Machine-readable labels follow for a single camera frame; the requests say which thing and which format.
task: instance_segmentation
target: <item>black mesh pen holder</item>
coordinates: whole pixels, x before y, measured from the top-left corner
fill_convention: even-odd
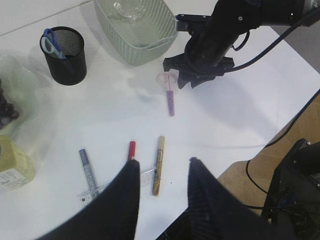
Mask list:
[[[65,56],[65,59],[61,59],[54,53],[44,51],[40,39],[40,48],[45,56],[53,79],[62,85],[80,83],[87,74],[85,41],[83,37],[76,30],[66,26],[53,27],[51,30],[55,33],[57,44]]]

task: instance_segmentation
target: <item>ruler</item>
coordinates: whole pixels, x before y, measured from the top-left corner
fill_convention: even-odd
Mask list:
[[[151,184],[154,181],[155,177],[155,167],[148,168],[143,170],[140,173],[140,184],[141,187]],[[109,182],[107,184],[104,184],[102,186],[99,186],[95,189],[83,192],[77,196],[77,200],[79,203],[79,206],[81,209],[83,209],[85,206],[87,206],[93,199],[97,197],[98,194],[103,192],[103,190],[109,185]]]

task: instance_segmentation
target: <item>wooden floor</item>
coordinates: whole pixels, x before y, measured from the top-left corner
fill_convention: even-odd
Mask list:
[[[278,138],[287,126],[274,139]],[[311,144],[320,142],[320,95],[314,99],[282,140],[263,149],[250,161],[248,172],[253,180],[268,191],[275,168],[296,141],[302,138]],[[266,194],[248,179],[246,164],[246,161],[232,164],[218,180],[244,204],[263,206]]]

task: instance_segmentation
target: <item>woven plastic basket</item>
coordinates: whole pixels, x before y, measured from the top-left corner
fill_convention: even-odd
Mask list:
[[[164,54],[174,42],[176,20],[162,0],[137,0],[141,19],[130,22],[114,7],[116,0],[94,0],[95,12],[107,38],[130,65],[139,66]]]

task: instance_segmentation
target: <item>black cable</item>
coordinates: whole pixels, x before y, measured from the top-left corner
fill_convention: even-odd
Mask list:
[[[307,218],[305,215],[302,215],[302,214],[299,214],[297,212],[294,212],[294,211],[290,211],[288,209],[283,209],[283,211],[287,214],[290,214],[292,216],[295,216],[295,217],[299,217],[299,218],[303,218],[303,221],[302,222],[296,222],[295,225],[303,225],[307,222]]]
[[[293,127],[293,125],[296,123],[296,121],[298,120],[298,118],[301,116],[301,114],[307,109],[307,107],[309,107],[309,105],[312,103],[312,101],[320,94],[320,89],[312,96],[312,98],[310,98],[310,100],[306,103],[306,105],[304,105],[304,107],[295,115],[295,117],[292,119],[290,125],[287,127],[287,129],[284,131],[284,133],[281,134],[281,136],[279,136],[276,140],[274,140],[273,142],[268,143],[267,145],[265,145],[264,148],[268,148],[274,144],[276,144],[277,142],[279,142],[289,131],[290,129]]]
[[[268,52],[270,52],[275,46],[277,46],[283,39],[285,39],[293,30],[300,27],[305,22],[312,19],[315,15],[320,13],[320,7],[317,7],[315,10],[310,11],[307,13],[303,18],[301,18],[299,21],[294,23],[291,27],[289,27],[283,34],[281,34],[273,43],[271,43],[265,50],[263,50],[259,55],[257,55],[255,58],[251,59],[250,61],[236,66],[232,68],[226,68],[224,70],[225,73],[235,72],[241,69],[244,69],[246,67],[249,67],[250,65],[254,64],[258,60],[260,60],[263,56],[265,56]]]
[[[274,211],[267,212],[267,213],[261,215],[260,218],[262,218],[262,219],[270,219],[271,218],[271,217],[269,217],[270,215],[276,214],[276,213],[278,213],[280,211],[281,211],[281,209],[277,209],[277,210],[274,210]]]
[[[256,210],[281,210],[281,209],[287,209],[295,206],[300,205],[319,205],[320,201],[302,201],[291,205],[285,205],[285,206],[251,206],[243,204],[243,206],[247,207],[248,209],[256,209]]]
[[[287,127],[287,129],[284,131],[284,133],[281,134],[281,136],[279,136],[276,140],[268,143],[267,145],[265,145],[265,148],[268,148],[274,144],[276,144],[277,142],[279,142],[285,135],[287,135],[287,133],[290,131],[290,129],[294,126],[294,124],[296,123],[296,121],[298,120],[298,118],[302,115],[302,113],[307,109],[307,107],[309,107],[309,105],[313,102],[313,100],[320,94],[320,89],[310,98],[310,100],[306,103],[306,105],[304,105],[304,107],[295,115],[295,117],[292,119],[290,125]],[[246,166],[245,166],[245,173],[247,175],[247,177],[250,179],[250,181],[258,188],[260,189],[262,192],[264,192],[265,194],[268,194],[268,192],[266,190],[264,190],[263,188],[261,188],[250,176],[248,168],[249,168],[249,163],[251,160],[246,162]]]
[[[238,52],[239,50],[241,50],[246,45],[246,43],[249,40],[249,37],[250,37],[250,31],[247,31],[246,34],[245,34],[243,42],[238,47],[235,47],[234,45],[232,45],[231,48],[233,48],[233,50]]]
[[[245,173],[247,175],[247,177],[250,179],[250,181],[258,188],[260,189],[262,192],[264,192],[265,194],[268,194],[268,192],[266,190],[264,190],[262,187],[260,187],[258,184],[256,184],[256,182],[251,178],[250,174],[249,174],[249,163],[250,163],[251,160],[247,161],[246,162],[246,165],[245,165]]]

